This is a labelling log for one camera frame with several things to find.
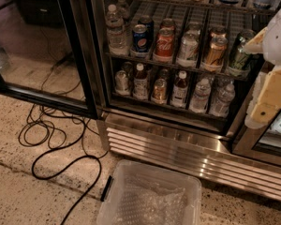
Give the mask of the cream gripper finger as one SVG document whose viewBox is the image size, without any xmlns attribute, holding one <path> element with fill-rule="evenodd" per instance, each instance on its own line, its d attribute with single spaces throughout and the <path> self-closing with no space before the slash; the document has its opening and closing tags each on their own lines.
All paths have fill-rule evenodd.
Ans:
<svg viewBox="0 0 281 225">
<path fill-rule="evenodd" d="M 246 42 L 244 45 L 244 51 L 248 54 L 263 53 L 262 42 L 266 32 L 267 28 L 264 27 L 252 39 Z"/>
<path fill-rule="evenodd" d="M 259 129 L 268 125 L 281 110 L 281 66 L 268 73 L 261 72 L 254 84 L 244 120 L 248 128 Z"/>
</svg>

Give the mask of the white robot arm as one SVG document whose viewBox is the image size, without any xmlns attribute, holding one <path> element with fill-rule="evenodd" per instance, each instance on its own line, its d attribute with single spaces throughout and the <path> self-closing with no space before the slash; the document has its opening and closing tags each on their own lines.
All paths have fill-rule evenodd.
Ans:
<svg viewBox="0 0 281 225">
<path fill-rule="evenodd" d="M 261 73 L 254 86 L 245 125 L 259 129 L 268 125 L 281 110 L 281 8 L 268 25 L 244 45 L 249 54 L 260 53 L 274 68 Z"/>
</svg>

